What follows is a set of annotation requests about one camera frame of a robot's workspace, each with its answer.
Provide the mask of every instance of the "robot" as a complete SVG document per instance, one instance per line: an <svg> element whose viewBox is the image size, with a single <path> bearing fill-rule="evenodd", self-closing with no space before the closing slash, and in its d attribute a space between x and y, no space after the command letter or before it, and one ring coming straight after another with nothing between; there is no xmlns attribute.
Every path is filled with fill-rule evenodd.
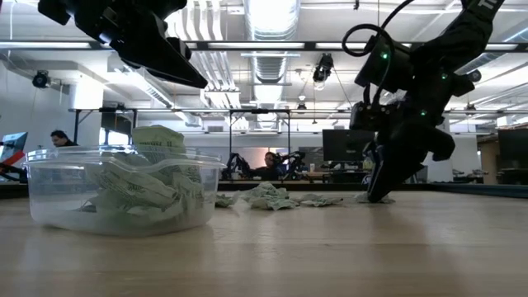
<svg viewBox="0 0 528 297"><path fill-rule="evenodd" d="M144 67L169 82L204 88L207 81L189 63L191 51L176 37L165 37L171 13L187 0L40 0L39 12L75 26L114 49L131 68Z"/></svg>
<svg viewBox="0 0 528 297"><path fill-rule="evenodd" d="M413 0L392 12L381 27L361 24L343 38L351 56L370 54L355 83L364 87L363 102L351 111L350 129L378 132L364 153L375 163L367 194L379 202L399 183L423 168L431 152L434 161L449 159L455 149L452 137L437 129L452 96L474 90L469 75L455 71L481 55L493 32L493 18L504 0L461 0L463 11L442 34L418 47L408 48L385 31L390 20ZM362 52L347 48L348 37L358 30L373 30ZM378 87L370 100L370 85ZM382 90L407 91L400 101L380 104Z"/></svg>
<svg viewBox="0 0 528 297"><path fill-rule="evenodd" d="M365 88L363 102L351 111L351 129L378 132L365 154L374 161L368 186L370 202L378 202L397 184L423 168L427 153L433 160L450 158L455 142L436 126L452 96L474 90L468 75L455 70L485 50L493 32L493 18L504 0L460 0L463 11L444 32L416 48L394 40L385 27L413 0L399 5L382 26L352 27L342 41L351 56L370 54L356 83ZM171 82L203 88L207 81L189 63L191 51L178 38L165 37L165 17L184 8L186 0L40 0L39 12L65 25L76 26L118 52L132 68L145 67ZM347 48L348 37L359 30L376 31L362 52ZM378 87L373 100L370 85ZM380 104L382 90L407 91L401 101Z"/></svg>

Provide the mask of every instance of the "computer monitor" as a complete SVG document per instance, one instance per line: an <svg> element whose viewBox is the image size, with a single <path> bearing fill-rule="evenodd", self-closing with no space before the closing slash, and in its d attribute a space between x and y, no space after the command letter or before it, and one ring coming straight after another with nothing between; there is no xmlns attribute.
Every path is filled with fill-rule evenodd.
<svg viewBox="0 0 528 297"><path fill-rule="evenodd" d="M26 145L27 132L7 134L2 138L2 153L0 153L0 162L3 162L18 152L24 151Z"/></svg>
<svg viewBox="0 0 528 297"><path fill-rule="evenodd" d="M499 130L502 167L528 167L528 129Z"/></svg>
<svg viewBox="0 0 528 297"><path fill-rule="evenodd" d="M323 130L323 160L363 161L363 149L374 137L374 132L363 130Z"/></svg>

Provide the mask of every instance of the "crumpled paper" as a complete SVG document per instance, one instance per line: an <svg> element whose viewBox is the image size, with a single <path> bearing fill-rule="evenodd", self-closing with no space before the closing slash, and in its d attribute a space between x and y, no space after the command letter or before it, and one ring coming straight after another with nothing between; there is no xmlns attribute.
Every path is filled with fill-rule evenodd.
<svg viewBox="0 0 528 297"><path fill-rule="evenodd" d="M134 142L139 144L138 153L103 153L103 156L147 167L172 158L167 153L185 153L183 135L168 128L140 127L134 129L132 135ZM143 173L129 172L117 164L112 161L86 164L87 177L100 189L97 196L88 200L91 205L83 206L80 211L142 216L154 223L184 219L204 208L205 193L196 166L171 166L159 172Z"/></svg>
<svg viewBox="0 0 528 297"><path fill-rule="evenodd" d="M286 189L277 189L268 181L251 190L237 192L233 197L246 201L253 209L282 210L297 207L297 203L289 199Z"/></svg>
<svg viewBox="0 0 528 297"><path fill-rule="evenodd" d="M231 205L234 205L237 203L238 198L237 197L230 197L226 196L225 194L217 195L216 196L216 202L214 203L215 207L219 208L228 208Z"/></svg>
<svg viewBox="0 0 528 297"><path fill-rule="evenodd" d="M294 201L300 203L301 205L324 207L341 204L343 199L339 197L325 197L309 193L302 195L299 199L294 199Z"/></svg>

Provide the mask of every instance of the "window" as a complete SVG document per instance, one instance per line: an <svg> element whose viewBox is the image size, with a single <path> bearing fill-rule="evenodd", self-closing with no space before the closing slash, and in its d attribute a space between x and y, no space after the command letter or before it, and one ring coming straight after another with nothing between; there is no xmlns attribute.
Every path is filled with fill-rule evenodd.
<svg viewBox="0 0 528 297"><path fill-rule="evenodd" d="M106 139L106 130L101 128L99 131L99 144L104 145ZM108 131L108 144L109 145L120 145L128 144L129 136L127 134L122 134L114 131Z"/></svg>

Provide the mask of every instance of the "security camera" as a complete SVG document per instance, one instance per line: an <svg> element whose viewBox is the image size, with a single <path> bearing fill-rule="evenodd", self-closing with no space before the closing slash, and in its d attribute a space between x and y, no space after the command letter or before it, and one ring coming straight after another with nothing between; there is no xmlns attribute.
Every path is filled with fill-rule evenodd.
<svg viewBox="0 0 528 297"><path fill-rule="evenodd" d="M478 83L482 79L482 74L478 70L468 73L468 78L472 83Z"/></svg>
<svg viewBox="0 0 528 297"><path fill-rule="evenodd" d="M36 75L33 77L33 87L38 87L45 89L47 87L50 87L51 80L48 76L48 72L45 70L39 70L37 71Z"/></svg>

